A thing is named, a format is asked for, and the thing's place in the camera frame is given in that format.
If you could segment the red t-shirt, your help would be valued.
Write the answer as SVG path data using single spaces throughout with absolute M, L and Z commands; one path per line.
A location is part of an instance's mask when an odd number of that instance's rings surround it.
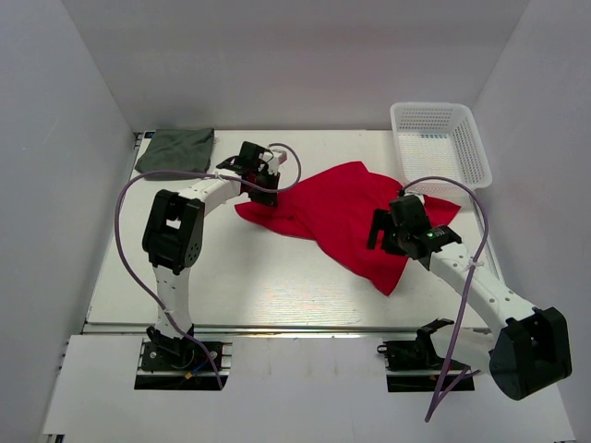
M 235 205 L 244 220 L 275 233 L 315 241 L 337 263 L 390 295 L 402 277 L 405 257 L 370 250 L 374 210 L 386 210 L 402 185 L 347 162 L 316 174 L 277 195 L 275 207 L 255 202 Z

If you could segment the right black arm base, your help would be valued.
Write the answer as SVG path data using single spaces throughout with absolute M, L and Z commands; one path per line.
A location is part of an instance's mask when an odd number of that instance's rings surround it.
M 437 354 L 431 336 L 453 321 L 435 319 L 419 328 L 413 339 L 383 341 L 376 352 L 385 361 L 389 393 L 433 393 L 442 370 L 446 350 Z

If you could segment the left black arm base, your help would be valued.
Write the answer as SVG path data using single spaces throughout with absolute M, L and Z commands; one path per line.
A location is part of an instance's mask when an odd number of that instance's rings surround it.
M 232 344 L 168 338 L 147 328 L 139 352 L 134 389 L 162 391 L 219 391 L 229 378 Z

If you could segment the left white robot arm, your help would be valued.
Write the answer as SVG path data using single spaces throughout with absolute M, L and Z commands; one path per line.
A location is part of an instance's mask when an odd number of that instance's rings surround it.
M 218 164 L 211 176 L 178 192 L 159 191 L 151 207 L 142 238 L 156 278 L 156 295 L 163 303 L 148 336 L 164 346 L 163 357 L 173 367 L 184 368 L 195 357 L 189 312 L 189 275 L 202 250 L 205 217 L 242 194 L 266 206 L 277 205 L 283 150 L 245 142 L 239 153 Z

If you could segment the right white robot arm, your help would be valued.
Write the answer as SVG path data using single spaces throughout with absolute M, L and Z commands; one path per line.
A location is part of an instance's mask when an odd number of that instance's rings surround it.
M 413 341 L 378 347 L 391 371 L 442 370 L 451 360 L 489 374 L 510 399 L 519 401 L 572 374 L 569 332 L 556 308 L 541 309 L 476 263 L 449 226 L 431 225 L 423 202 L 406 195 L 375 210 L 367 247 L 411 258 L 445 281 L 486 323 L 487 332 L 457 330 L 439 318 L 420 327 Z

